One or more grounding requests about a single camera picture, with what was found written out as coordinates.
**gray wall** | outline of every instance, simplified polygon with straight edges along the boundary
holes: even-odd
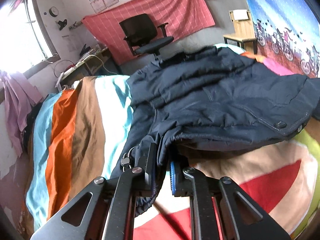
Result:
[[[201,30],[189,35],[179,41],[169,44],[163,48],[161,56],[163,58],[171,57],[177,52],[193,52],[206,45],[213,45],[223,42],[223,34],[234,33],[233,23],[230,21],[229,11],[236,9],[248,9],[246,0],[205,0],[216,23],[214,27]],[[124,74],[130,75],[137,69],[142,68],[153,55],[139,57],[135,60],[121,65]]]

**lavender fabric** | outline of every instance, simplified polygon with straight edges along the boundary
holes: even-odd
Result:
[[[22,135],[27,126],[31,107],[43,100],[39,90],[19,73],[0,70],[0,82],[4,85],[5,116],[9,138],[18,156],[22,153]]]

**bed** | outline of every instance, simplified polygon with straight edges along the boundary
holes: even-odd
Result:
[[[292,74],[268,58],[232,45],[216,46],[253,57],[279,75]],[[30,176],[21,221],[25,239],[94,178],[110,178],[135,125],[128,78],[85,77],[73,89],[49,95],[28,125]],[[319,221],[319,129],[320,122],[311,119],[292,140],[241,154],[178,150],[206,176],[231,177],[292,239],[308,239],[308,229]],[[135,218],[134,239],[150,238],[191,239],[189,200],[172,196],[169,173],[153,206]]]

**pink grid tapestry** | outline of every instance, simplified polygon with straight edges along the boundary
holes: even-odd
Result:
[[[156,26],[168,22],[167,35],[175,41],[213,26],[214,20],[204,0],[131,0],[100,14],[86,16],[84,25],[110,49],[115,61],[122,64],[134,58],[119,22],[147,13]],[[158,38],[162,37],[158,29]]]

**chair seat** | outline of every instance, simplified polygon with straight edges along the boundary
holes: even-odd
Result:
[[[160,38],[160,39],[157,39],[155,41],[150,42],[147,45],[144,45],[144,46],[136,49],[134,52],[136,54],[145,54],[145,53],[153,54],[154,52],[161,49],[165,45],[168,45],[169,43],[171,43],[173,40],[174,40],[174,38],[172,36]]]

